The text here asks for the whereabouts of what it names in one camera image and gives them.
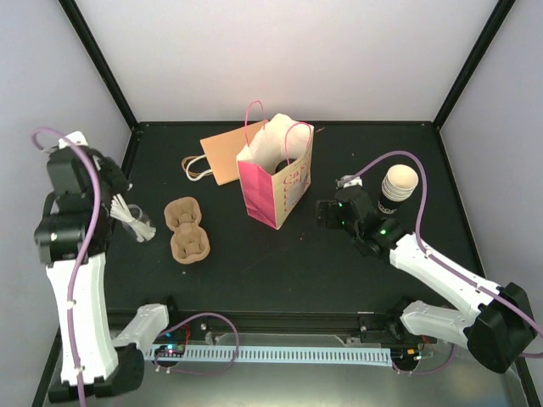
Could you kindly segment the white straws bundle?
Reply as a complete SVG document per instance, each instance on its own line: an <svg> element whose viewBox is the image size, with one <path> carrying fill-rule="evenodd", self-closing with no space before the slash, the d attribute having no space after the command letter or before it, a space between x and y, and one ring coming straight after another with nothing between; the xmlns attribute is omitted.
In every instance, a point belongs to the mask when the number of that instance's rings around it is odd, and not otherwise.
<svg viewBox="0 0 543 407"><path fill-rule="evenodd" d="M118 220L138 243L148 242L156 234L156 228L147 214L138 205L127 204L120 194L112 198L110 216Z"/></svg>

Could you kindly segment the brown pulp cup carriers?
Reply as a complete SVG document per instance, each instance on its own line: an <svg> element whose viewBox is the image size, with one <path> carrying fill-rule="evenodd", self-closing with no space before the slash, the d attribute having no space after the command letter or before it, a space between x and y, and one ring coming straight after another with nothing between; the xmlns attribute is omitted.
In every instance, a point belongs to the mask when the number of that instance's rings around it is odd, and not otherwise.
<svg viewBox="0 0 543 407"><path fill-rule="evenodd" d="M173 232L171 253L175 261L190 265L210 253L210 240L200 226L202 212L195 198L184 197L169 202L164 209L166 226Z"/></svg>

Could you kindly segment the black cup lid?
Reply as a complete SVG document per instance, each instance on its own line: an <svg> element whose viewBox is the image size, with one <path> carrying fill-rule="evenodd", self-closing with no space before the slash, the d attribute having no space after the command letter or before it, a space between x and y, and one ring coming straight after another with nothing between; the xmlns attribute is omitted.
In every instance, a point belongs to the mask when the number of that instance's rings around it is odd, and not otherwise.
<svg viewBox="0 0 543 407"><path fill-rule="evenodd" d="M288 167L292 162L293 162L292 159L285 159L285 160L281 161L281 162L277 165L277 167L276 167L276 169L275 169L275 174L281 172L283 169L285 169L286 167Z"/></svg>

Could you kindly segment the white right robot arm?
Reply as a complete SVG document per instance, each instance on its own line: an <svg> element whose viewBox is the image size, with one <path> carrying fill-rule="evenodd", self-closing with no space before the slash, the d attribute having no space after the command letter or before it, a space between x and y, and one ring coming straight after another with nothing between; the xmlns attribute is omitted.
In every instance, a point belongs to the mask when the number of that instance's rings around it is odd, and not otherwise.
<svg viewBox="0 0 543 407"><path fill-rule="evenodd" d="M533 313L519 285L502 287L433 250L394 218L383 217L360 186L339 189L316 204L316 223L346 231L357 249L380 258L431 288L451 309L416 300L385 321L388 336L404 342L430 336L465 348L485 368L504 373L533 342Z"/></svg>

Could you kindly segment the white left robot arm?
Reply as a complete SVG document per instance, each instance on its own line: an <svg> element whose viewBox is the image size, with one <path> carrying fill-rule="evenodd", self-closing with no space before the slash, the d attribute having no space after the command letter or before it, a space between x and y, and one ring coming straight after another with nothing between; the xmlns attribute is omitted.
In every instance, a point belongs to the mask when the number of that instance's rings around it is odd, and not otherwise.
<svg viewBox="0 0 543 407"><path fill-rule="evenodd" d="M63 351L48 399L84 403L135 391L150 345L159 334L175 337L182 318L163 304L144 305L117 338L110 336L104 294L110 210L129 183L112 159L82 141L60 141L48 153L47 171L53 190L34 239L56 299Z"/></svg>

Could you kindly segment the stack of paper cups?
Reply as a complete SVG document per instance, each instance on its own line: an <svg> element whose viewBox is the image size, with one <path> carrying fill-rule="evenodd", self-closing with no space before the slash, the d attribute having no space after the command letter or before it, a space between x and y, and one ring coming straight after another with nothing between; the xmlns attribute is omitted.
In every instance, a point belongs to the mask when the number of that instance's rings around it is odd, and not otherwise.
<svg viewBox="0 0 543 407"><path fill-rule="evenodd" d="M417 172L410 166L396 164L389 168L381 184L378 209L392 215L414 192L419 182Z"/></svg>

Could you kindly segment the cream cakes paper bag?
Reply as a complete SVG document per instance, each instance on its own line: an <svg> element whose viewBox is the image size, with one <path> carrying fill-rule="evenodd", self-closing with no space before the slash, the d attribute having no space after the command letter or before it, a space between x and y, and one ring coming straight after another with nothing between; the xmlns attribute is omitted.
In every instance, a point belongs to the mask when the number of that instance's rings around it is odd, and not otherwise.
<svg viewBox="0 0 543 407"><path fill-rule="evenodd" d="M238 179L247 214L278 230L311 184L315 128L276 114L237 155ZM275 174L277 165L293 162Z"/></svg>

